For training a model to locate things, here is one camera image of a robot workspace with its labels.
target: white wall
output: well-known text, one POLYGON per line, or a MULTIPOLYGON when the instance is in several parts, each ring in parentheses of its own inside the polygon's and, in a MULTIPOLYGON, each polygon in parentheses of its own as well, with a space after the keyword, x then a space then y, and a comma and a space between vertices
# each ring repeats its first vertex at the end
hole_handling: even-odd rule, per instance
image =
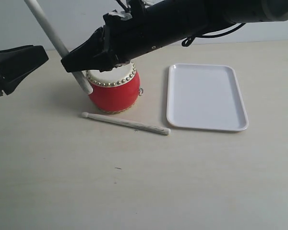
MULTIPOLYGON (((77 47, 102 26, 105 13, 119 9, 114 0, 39 0, 39 3, 68 48, 77 47)), ((195 43, 265 40, 288 40, 288 22, 249 24, 226 37, 197 39, 195 43)), ((27 44, 53 49, 23 0, 0 0, 0 50, 27 44)))

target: plastic tray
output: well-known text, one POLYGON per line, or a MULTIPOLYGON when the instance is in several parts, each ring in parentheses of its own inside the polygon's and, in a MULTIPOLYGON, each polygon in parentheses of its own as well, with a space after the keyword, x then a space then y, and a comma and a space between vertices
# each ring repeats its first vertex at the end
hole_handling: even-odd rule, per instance
POLYGON ((249 121, 234 69, 221 65, 171 66, 167 119, 182 128, 246 130, 249 121))

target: white stick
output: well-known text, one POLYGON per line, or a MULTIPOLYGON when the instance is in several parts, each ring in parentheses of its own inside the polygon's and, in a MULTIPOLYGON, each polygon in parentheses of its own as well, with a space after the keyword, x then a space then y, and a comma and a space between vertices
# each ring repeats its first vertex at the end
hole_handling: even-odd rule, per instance
MULTIPOLYGON (((48 36, 49 40, 52 42, 53 46, 57 50, 57 52, 60 54, 60 56, 63 58, 69 54, 68 49, 64 45, 64 43, 61 41, 59 36, 57 35, 54 28, 51 26, 49 21, 47 20, 47 17, 37 2, 37 0, 24 0, 27 6, 29 7, 32 14, 35 16, 36 20, 48 36)), ((76 78, 76 81, 81 86, 83 91, 87 94, 91 94, 93 92, 93 88, 88 82, 88 80, 85 78, 82 72, 74 72, 72 73, 73 76, 76 78)))
POLYGON ((104 115, 98 115, 98 114, 89 114, 87 112, 82 113, 82 117, 84 118, 91 118, 93 120, 97 121, 104 121, 108 123, 113 123, 121 126, 127 126, 127 127, 133 127, 133 128, 138 128, 142 130, 146 130, 149 132, 154 132, 154 133, 159 133, 159 134, 164 134, 164 135, 169 135, 171 133, 171 130, 169 128, 162 128, 162 127, 157 127, 157 126, 148 126, 139 122, 135 121, 128 121, 128 120, 122 120, 110 116, 104 116, 104 115))

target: black cable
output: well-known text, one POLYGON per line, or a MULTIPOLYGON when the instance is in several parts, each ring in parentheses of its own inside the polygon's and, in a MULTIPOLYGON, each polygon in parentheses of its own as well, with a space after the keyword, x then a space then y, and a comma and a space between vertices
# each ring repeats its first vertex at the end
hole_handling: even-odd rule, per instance
POLYGON ((199 35, 199 36, 196 36, 195 34, 188 37, 187 39, 185 39, 183 42, 182 42, 182 46, 183 47, 188 47, 190 46, 193 41, 198 37, 198 38, 217 38, 217 37, 223 37, 223 36, 226 36, 226 35, 229 35, 237 30, 239 30, 240 28, 242 28, 243 26, 245 26, 246 23, 242 23, 240 25, 238 25, 236 28, 232 29, 232 30, 229 30, 225 33, 221 33, 221 34, 216 34, 216 35, 199 35))
POLYGON ((121 2, 121 0, 115 0, 115 1, 117 1, 117 3, 124 9, 126 13, 129 12, 129 9, 127 8, 127 6, 124 5, 124 3, 121 2))
POLYGON ((245 26, 246 23, 242 23, 240 25, 238 25, 236 28, 232 29, 232 30, 229 30, 225 33, 222 33, 222 34, 216 34, 216 35, 202 35, 202 36, 197 36, 198 38, 217 38, 217 37, 223 37, 223 36, 226 36, 226 35, 229 35, 233 32, 236 32, 237 30, 241 29, 243 26, 245 26))

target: drumhead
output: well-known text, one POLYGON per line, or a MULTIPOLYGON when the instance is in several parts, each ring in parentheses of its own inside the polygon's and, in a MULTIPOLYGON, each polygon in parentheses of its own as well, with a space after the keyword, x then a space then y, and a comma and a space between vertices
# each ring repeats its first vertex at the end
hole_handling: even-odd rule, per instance
POLYGON ((92 84, 116 87, 129 82, 135 74, 136 68, 131 62, 128 65, 114 68, 112 71, 99 72, 98 70, 89 70, 86 72, 86 77, 92 84))

